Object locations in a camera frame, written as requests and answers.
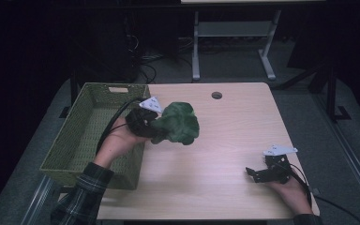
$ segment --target green wicker basket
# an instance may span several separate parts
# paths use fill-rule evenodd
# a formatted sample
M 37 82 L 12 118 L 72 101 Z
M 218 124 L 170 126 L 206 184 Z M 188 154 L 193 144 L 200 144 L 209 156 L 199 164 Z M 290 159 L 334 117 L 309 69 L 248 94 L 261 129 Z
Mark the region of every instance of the green wicker basket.
M 101 133 L 125 101 L 150 98 L 147 85 L 86 83 L 64 125 L 61 127 L 40 170 L 64 186 L 74 186 L 77 177 L 96 154 Z M 137 107 L 131 104 L 123 116 Z M 143 160 L 143 144 L 137 144 L 126 155 L 116 159 L 114 176 L 108 188 L 135 189 Z

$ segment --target hand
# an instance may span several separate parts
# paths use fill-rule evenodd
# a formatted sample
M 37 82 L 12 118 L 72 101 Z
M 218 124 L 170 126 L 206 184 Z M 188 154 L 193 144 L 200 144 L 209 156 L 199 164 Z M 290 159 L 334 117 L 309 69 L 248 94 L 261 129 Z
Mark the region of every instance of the hand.
M 115 123 L 113 123 L 112 128 L 116 129 L 104 140 L 93 161 L 95 164 L 109 169 L 114 159 L 123 156 L 130 149 L 133 149 L 136 143 L 144 143 L 150 140 L 133 134 L 128 128 L 128 125 L 124 125 L 125 123 L 126 120 L 123 117 L 119 117 Z
M 267 182 L 266 185 L 280 195 L 295 215 L 313 214 L 303 187 L 294 177 L 291 176 L 289 181 L 283 185 L 279 182 Z

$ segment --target table top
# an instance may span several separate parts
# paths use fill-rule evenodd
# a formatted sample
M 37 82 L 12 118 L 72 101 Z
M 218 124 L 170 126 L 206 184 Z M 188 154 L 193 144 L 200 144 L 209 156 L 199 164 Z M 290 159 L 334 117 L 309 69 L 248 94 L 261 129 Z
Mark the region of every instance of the table top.
M 146 144 L 136 190 L 107 189 L 100 219 L 292 218 L 279 196 L 245 172 L 266 169 L 263 151 L 292 146 L 265 83 L 152 84 L 162 108 L 189 102 L 200 137 L 192 145 Z M 221 99 L 212 98 L 219 92 Z M 301 168 L 296 154 L 289 161 Z M 313 211 L 319 214 L 315 201 Z

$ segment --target flannel shirt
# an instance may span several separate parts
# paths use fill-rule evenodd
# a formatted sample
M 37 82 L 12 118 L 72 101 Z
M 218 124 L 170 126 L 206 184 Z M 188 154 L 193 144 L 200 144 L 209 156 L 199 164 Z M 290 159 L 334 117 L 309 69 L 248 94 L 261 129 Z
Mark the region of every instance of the flannel shirt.
M 101 199 L 113 172 L 90 162 L 77 184 L 51 213 L 51 224 L 96 224 Z

